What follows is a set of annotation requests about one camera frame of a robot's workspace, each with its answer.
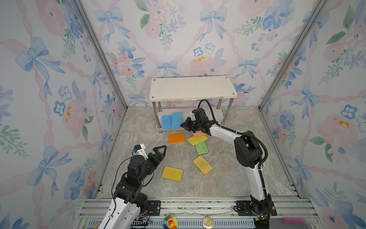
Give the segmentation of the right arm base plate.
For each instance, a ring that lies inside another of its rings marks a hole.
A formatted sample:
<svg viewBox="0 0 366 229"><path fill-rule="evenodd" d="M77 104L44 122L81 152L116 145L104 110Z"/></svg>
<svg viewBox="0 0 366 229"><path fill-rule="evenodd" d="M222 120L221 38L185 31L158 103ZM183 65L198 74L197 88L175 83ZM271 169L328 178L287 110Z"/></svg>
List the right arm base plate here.
<svg viewBox="0 0 366 229"><path fill-rule="evenodd" d="M238 200L233 207L239 216L266 217L268 206L265 200L261 203L252 200Z"/></svg>

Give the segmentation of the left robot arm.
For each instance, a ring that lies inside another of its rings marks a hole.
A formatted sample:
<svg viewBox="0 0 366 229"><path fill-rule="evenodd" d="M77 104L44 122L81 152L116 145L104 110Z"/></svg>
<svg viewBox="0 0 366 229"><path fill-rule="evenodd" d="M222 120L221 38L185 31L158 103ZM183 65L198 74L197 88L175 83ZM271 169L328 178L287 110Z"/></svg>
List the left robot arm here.
<svg viewBox="0 0 366 229"><path fill-rule="evenodd" d="M147 154L145 146L134 146L132 156L128 158L127 171L122 175L115 189L111 191L112 201L103 218L100 229L129 229L137 218L147 217L142 226L147 227L151 216L160 213L160 201L148 201L142 193L144 180L151 176L165 158L167 146L153 148Z"/></svg>

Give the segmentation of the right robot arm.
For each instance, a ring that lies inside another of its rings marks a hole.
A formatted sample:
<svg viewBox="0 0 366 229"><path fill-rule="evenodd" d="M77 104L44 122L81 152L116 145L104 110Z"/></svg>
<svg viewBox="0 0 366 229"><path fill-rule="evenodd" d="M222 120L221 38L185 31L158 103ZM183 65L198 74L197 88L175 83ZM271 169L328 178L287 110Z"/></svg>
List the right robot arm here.
<svg viewBox="0 0 366 229"><path fill-rule="evenodd" d="M251 131L239 132L218 124L208 117L192 120L187 118L181 125L193 133L201 131L209 136L218 137L235 148L236 159L245 169L251 188L252 211L255 215L269 219L272 207L262 172L268 150L261 140Z"/></svg>

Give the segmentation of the blue sponge front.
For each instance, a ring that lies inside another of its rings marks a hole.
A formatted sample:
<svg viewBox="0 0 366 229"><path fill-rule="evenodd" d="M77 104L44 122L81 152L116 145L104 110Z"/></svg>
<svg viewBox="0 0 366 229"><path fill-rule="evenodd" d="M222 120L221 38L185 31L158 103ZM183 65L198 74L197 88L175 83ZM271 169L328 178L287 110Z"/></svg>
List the blue sponge front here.
<svg viewBox="0 0 366 229"><path fill-rule="evenodd" d="M173 113L171 115L172 129L180 129L183 123L183 113Z"/></svg>

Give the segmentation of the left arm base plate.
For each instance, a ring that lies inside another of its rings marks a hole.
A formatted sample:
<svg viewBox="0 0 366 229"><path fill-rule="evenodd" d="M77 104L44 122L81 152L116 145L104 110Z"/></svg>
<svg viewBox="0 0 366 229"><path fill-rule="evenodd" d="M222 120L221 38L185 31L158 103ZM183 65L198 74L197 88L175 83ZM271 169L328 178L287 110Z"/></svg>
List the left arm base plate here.
<svg viewBox="0 0 366 229"><path fill-rule="evenodd" d="M140 208L139 217L159 216L161 212L160 200L144 200L142 204L137 205Z"/></svg>

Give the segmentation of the blue sponge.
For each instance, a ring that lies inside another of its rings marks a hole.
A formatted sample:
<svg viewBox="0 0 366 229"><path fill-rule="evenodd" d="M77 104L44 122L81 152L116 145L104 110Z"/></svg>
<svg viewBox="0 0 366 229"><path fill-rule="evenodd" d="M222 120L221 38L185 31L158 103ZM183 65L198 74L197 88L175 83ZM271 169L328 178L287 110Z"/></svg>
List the blue sponge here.
<svg viewBox="0 0 366 229"><path fill-rule="evenodd" d="M183 113L173 113L171 115L172 129L180 129L183 123Z"/></svg>
<svg viewBox="0 0 366 229"><path fill-rule="evenodd" d="M172 116L163 115L162 116L162 130L172 129Z"/></svg>

